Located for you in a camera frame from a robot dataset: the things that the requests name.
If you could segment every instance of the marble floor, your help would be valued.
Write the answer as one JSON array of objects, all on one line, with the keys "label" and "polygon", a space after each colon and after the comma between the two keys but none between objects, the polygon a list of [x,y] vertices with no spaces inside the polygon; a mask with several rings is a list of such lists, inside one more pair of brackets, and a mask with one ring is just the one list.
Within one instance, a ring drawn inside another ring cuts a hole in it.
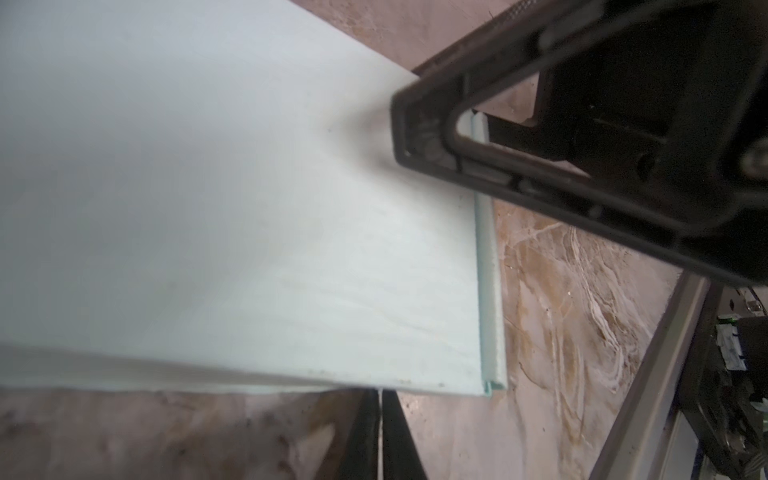
[{"label": "marble floor", "polygon": [[[296,0],[413,68],[513,0]],[[491,105],[526,118],[529,82]],[[432,479],[587,478],[679,270],[495,204],[510,388],[402,394]],[[4,391],[3,478],[329,478],[356,392],[202,396]]]}]

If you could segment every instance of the bolt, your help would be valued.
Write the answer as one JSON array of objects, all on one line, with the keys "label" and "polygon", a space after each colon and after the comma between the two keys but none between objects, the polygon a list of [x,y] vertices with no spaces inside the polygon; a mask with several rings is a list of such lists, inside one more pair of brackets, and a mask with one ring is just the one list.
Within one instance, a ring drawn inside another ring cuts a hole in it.
[{"label": "bolt", "polygon": [[741,172],[754,180],[768,180],[768,137],[746,149],[741,157]]}]

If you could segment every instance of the white panel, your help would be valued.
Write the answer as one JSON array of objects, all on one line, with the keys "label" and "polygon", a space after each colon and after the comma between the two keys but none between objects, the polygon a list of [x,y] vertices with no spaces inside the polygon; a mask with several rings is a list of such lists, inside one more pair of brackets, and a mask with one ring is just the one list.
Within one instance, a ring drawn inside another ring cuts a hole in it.
[{"label": "white panel", "polygon": [[414,75],[287,0],[0,15],[0,343],[483,391],[473,194],[395,165]]}]

